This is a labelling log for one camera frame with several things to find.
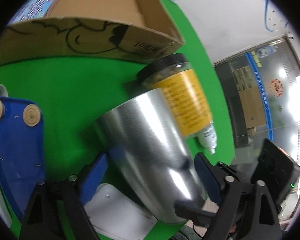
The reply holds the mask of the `silver metal cup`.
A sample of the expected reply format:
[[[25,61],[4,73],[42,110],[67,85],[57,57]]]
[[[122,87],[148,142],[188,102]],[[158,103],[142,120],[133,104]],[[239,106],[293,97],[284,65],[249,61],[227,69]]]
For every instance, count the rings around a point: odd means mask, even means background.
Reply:
[[[206,191],[160,89],[138,95],[96,119],[110,159],[160,222],[185,223],[175,203],[203,207]]]

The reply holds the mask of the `colourful comic book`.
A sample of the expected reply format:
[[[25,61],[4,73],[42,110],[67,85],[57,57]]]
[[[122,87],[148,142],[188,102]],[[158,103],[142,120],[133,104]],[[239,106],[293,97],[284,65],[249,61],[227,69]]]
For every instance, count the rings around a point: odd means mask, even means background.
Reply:
[[[22,21],[44,18],[58,0],[28,0],[14,14],[8,25]]]

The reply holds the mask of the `glass door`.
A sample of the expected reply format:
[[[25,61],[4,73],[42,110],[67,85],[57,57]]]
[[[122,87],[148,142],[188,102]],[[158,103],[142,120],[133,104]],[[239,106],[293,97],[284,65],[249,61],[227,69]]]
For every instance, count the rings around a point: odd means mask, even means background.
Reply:
[[[300,62],[283,36],[218,61],[234,138],[234,165],[251,164],[264,139],[300,166]]]

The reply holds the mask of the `large flat cardboard box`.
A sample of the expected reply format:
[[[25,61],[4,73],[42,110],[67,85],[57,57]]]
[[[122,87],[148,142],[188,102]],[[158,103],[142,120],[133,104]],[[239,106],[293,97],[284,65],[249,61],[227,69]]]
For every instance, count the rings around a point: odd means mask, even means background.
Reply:
[[[50,56],[148,63],[184,43],[160,0],[58,0],[44,18],[6,26],[0,65]]]

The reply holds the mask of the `small white bottle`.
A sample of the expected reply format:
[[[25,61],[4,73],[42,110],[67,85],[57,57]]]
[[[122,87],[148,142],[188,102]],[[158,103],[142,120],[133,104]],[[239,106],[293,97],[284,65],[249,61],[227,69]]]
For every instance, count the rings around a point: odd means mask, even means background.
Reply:
[[[201,146],[207,149],[210,154],[215,154],[217,134],[212,121],[197,133],[197,138]]]

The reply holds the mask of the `white plastic box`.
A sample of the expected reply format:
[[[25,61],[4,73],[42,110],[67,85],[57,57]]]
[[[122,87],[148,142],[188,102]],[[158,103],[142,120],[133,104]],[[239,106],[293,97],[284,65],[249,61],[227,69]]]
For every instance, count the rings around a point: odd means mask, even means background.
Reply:
[[[145,239],[157,223],[148,210],[105,183],[98,186],[84,209],[95,231],[111,239]]]

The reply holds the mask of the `blue tape dispenser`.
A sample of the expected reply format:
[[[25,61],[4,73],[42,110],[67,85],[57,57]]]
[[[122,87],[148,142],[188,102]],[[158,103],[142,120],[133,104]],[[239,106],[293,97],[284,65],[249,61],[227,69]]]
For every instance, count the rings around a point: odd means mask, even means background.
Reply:
[[[0,97],[0,186],[18,220],[46,178],[43,137],[43,114],[34,102]]]

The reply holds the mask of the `yellow label jar black lid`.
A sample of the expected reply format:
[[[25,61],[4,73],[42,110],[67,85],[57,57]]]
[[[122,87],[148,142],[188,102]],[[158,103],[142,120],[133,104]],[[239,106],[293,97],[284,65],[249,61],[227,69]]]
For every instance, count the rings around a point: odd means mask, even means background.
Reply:
[[[206,95],[185,54],[153,61],[137,73],[146,89],[161,89],[183,137],[197,134],[213,122]]]

